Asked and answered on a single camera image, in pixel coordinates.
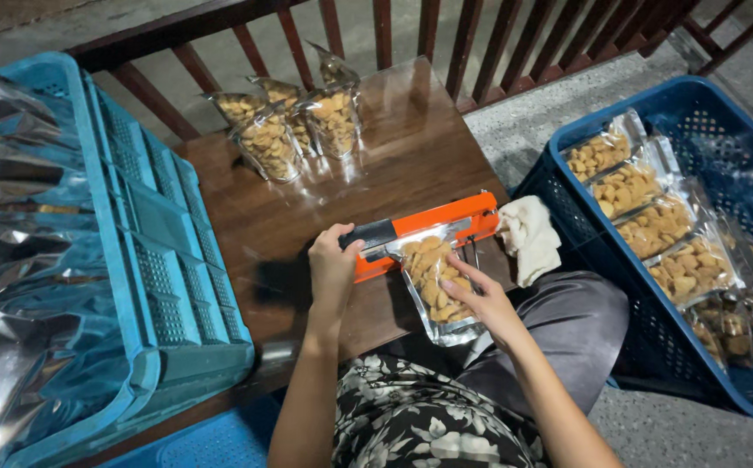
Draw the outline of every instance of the towel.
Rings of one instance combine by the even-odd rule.
[[[549,221],[549,210],[535,195],[518,198],[498,210],[496,232],[506,253],[518,258],[518,286],[528,287],[547,271],[561,266],[561,239]]]

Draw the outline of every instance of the dark blue plastic crate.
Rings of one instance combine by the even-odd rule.
[[[565,268],[596,271],[628,294],[631,322],[617,369],[620,384],[753,416],[753,370],[732,368],[729,377],[720,371],[559,153],[629,108],[669,137],[681,166],[703,181],[713,204],[753,234],[753,197],[735,197],[740,191],[727,189],[753,184],[753,120],[698,77],[674,78],[561,127],[515,196],[544,200],[563,241]],[[750,180],[734,180],[734,168],[749,173]]]
[[[120,442],[242,380],[254,350],[194,168],[98,89],[66,54],[0,74],[72,103],[130,370],[103,410],[12,454],[61,465]]]

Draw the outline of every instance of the wooden table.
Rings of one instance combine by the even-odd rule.
[[[306,250],[330,225],[402,218],[482,189],[499,204],[507,201],[505,188],[425,58],[363,80],[361,113],[361,154],[341,162],[309,159],[299,178],[283,185],[234,166],[237,148],[222,133],[176,149],[200,177],[237,304],[255,342],[258,367],[239,386],[87,462],[104,462],[285,386],[310,307]],[[514,287],[515,268],[498,241],[486,238],[478,248],[481,268],[507,289]],[[362,282],[350,297],[340,359],[422,330],[398,271]]]

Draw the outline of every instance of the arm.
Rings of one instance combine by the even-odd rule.
[[[310,248],[313,305],[287,397],[272,433],[267,466],[328,466],[336,423],[339,331],[353,287],[356,256],[363,241],[347,250],[339,236],[353,225],[336,224]]]
[[[482,296],[476,296],[453,282],[442,284],[450,296],[472,308],[489,329],[498,348],[509,355],[553,463],[559,468],[621,467],[613,450],[576,406],[529,335],[504,288],[454,254],[449,256],[449,263],[483,290]]]

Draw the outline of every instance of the black and white floral pattern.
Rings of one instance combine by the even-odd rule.
[[[528,421],[391,356],[356,359],[339,380],[334,445],[334,466],[545,466]]]

